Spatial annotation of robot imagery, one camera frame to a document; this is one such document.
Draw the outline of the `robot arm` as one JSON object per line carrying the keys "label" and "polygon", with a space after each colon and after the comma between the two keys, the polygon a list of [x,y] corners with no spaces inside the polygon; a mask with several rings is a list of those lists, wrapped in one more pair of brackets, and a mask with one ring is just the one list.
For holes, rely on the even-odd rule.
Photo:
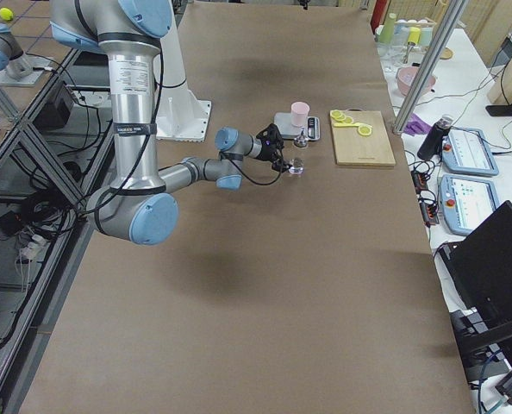
{"label": "robot arm", "polygon": [[173,193],[199,180],[237,190],[246,157],[268,161],[278,173],[290,165],[275,124],[251,136],[219,129],[216,159],[189,157],[164,169],[157,165],[160,98],[153,62],[163,58],[162,40],[175,28],[168,1],[52,1],[50,23],[56,41],[99,52],[109,61],[116,178],[95,191],[84,215],[105,235],[140,245],[164,241],[178,221]]}

